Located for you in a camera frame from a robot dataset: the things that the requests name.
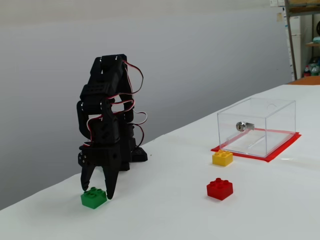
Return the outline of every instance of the white wall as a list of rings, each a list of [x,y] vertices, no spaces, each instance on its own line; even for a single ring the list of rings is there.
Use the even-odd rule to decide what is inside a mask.
[[[0,209],[80,172],[76,103],[95,57],[124,53],[143,71],[146,141],[291,80],[281,10],[267,0],[30,2],[0,6]]]

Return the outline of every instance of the robotic arm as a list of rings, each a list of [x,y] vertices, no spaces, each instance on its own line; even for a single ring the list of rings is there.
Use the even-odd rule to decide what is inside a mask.
[[[127,64],[124,54],[97,57],[88,84],[84,85],[76,105],[79,130],[90,139],[79,147],[82,189],[88,189],[95,167],[101,166],[109,199],[114,195],[119,171],[129,170],[130,162],[148,160],[146,152],[136,146],[134,138],[134,125],[131,123],[134,100]],[[112,111],[114,97],[118,95],[126,111]]]

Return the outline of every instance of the red base plate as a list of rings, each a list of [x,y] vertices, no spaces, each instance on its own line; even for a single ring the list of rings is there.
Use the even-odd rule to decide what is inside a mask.
[[[248,154],[242,154],[237,152],[233,152],[233,155],[238,157],[243,157],[243,158],[259,159],[269,163],[271,160],[275,159],[280,153],[286,150],[291,144],[293,144],[300,137],[301,137],[301,134],[299,134],[299,132],[296,132],[295,135],[293,135],[288,141],[286,141],[284,144],[279,146],[276,150],[274,150],[272,153],[270,153],[266,157],[251,156]],[[217,146],[211,149],[212,152],[218,152],[219,150],[220,150],[220,146]]]

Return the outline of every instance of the white table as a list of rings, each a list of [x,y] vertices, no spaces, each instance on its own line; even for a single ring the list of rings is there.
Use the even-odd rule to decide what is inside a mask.
[[[0,239],[319,239],[320,87],[283,85],[256,96],[297,103],[302,137],[270,163],[235,156],[228,167],[212,165],[213,113],[145,144],[149,160],[121,172],[113,199],[97,209],[81,205],[79,174],[3,209]],[[218,177],[233,183],[223,201],[207,196]],[[90,186],[105,189],[99,169]]]

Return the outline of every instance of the acrylic box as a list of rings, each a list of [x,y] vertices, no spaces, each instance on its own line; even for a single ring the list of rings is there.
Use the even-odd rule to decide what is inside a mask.
[[[220,149],[265,158],[296,134],[296,101],[249,98],[217,118]]]

